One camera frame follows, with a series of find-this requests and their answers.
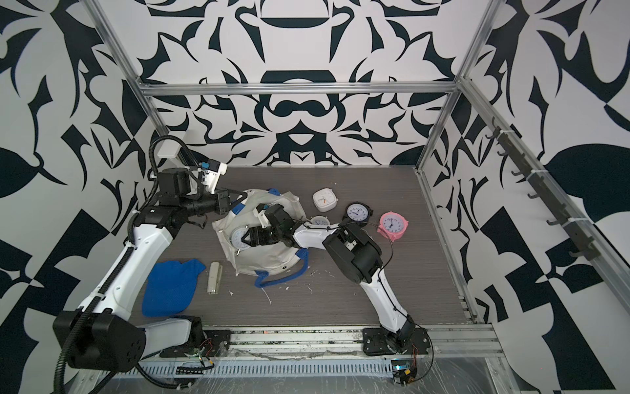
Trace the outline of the white canvas bag blue handles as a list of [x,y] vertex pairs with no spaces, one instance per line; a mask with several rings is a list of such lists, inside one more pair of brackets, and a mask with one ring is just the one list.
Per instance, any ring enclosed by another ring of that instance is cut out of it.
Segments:
[[255,277],[257,288],[282,285],[308,269],[308,251],[285,239],[269,213],[280,213],[291,223],[305,219],[300,199],[276,189],[250,189],[248,197],[225,218],[212,223],[226,256],[238,275]]

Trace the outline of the blue cloth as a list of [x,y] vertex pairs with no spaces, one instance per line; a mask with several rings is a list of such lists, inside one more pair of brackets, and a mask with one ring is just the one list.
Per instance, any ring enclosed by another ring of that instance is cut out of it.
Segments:
[[141,313],[148,318],[170,317],[192,302],[198,276],[206,269],[198,259],[171,260],[154,265],[148,277]]

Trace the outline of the pink alarm clock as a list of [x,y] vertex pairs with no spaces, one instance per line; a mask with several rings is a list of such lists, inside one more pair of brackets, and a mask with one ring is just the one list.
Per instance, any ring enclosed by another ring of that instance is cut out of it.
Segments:
[[377,232],[389,241],[402,238],[409,226],[409,222],[399,213],[387,212],[380,219]]

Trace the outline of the grey wall hook rail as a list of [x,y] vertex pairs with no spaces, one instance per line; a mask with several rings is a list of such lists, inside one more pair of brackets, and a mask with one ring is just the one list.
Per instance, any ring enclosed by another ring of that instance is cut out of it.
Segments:
[[536,159],[519,142],[517,133],[514,130],[502,129],[495,124],[495,118],[492,118],[492,129],[492,134],[487,136],[487,139],[494,139],[498,142],[504,150],[499,155],[509,157],[518,169],[512,174],[515,177],[522,177],[534,190],[532,194],[528,194],[528,198],[541,200],[553,215],[553,219],[546,221],[547,225],[560,226],[574,243],[577,250],[570,251],[569,255],[573,258],[584,257],[588,261],[599,258],[601,252],[595,244],[594,237],[580,224],[586,219],[570,213],[569,205],[559,198],[558,192],[552,185],[551,174],[541,166],[536,165]]

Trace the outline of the black round alarm clock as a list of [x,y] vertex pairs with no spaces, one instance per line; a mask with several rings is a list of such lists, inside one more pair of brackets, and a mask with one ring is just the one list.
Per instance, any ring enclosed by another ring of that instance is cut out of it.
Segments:
[[357,201],[350,203],[346,207],[343,220],[349,220],[353,223],[357,223],[361,228],[364,228],[369,224],[372,215],[373,210],[368,205]]

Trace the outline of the small white alarm clock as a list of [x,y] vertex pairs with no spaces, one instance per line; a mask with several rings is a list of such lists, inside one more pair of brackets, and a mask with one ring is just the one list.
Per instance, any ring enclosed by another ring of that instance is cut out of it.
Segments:
[[245,251],[247,249],[249,249],[250,247],[247,246],[246,244],[244,244],[241,241],[241,237],[244,236],[245,232],[247,231],[248,227],[247,226],[243,226],[240,228],[236,228],[236,230],[234,230],[231,233],[231,244],[238,249],[238,251]]

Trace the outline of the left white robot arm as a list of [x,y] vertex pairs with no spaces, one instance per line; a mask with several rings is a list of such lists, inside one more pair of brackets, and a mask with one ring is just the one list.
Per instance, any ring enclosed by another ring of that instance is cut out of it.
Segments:
[[62,347],[54,392],[65,392],[68,367],[105,371],[112,379],[146,356],[190,341],[192,318],[167,318],[143,327],[129,319],[139,291],[180,229],[194,217],[225,215],[247,197],[243,191],[218,187],[226,171],[226,164],[211,160],[196,169],[172,167],[154,173],[149,197],[130,218],[121,254],[80,306],[62,311],[53,322]]

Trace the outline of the white desk lamp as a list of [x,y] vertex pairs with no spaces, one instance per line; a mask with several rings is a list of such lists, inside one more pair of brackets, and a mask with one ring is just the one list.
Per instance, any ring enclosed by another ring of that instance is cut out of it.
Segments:
[[165,139],[157,143],[154,154],[157,159],[177,161],[180,160],[181,151],[182,146],[180,143],[173,139]]

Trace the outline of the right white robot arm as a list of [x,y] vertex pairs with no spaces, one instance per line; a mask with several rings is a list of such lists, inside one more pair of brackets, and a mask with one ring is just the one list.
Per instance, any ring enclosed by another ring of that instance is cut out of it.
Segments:
[[326,251],[344,276],[357,283],[377,312],[387,346],[401,353],[411,344],[417,325],[397,300],[385,273],[380,246],[362,228],[361,222],[346,219],[330,226],[318,226],[306,219],[294,219],[280,205],[259,205],[262,218],[234,239],[237,247],[271,246]]

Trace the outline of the white blue-faced alarm clock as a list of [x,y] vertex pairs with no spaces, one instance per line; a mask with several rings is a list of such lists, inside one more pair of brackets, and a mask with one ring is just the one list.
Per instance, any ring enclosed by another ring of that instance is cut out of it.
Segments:
[[310,219],[310,223],[312,223],[314,226],[321,226],[321,227],[329,227],[331,225],[330,220],[322,215],[319,216],[314,216]]

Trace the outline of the small beige stapler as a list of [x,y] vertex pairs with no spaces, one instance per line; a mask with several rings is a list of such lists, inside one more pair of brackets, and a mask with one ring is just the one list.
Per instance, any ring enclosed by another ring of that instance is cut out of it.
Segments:
[[212,262],[208,268],[208,295],[216,295],[219,292],[219,287],[222,277],[222,265],[220,262]]

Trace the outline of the white square alarm clock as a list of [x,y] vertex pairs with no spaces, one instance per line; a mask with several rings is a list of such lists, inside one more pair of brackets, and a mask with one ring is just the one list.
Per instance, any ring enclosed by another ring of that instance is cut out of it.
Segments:
[[320,213],[327,213],[333,210],[336,208],[338,201],[339,200],[333,189],[328,187],[317,190],[313,194],[313,204]]

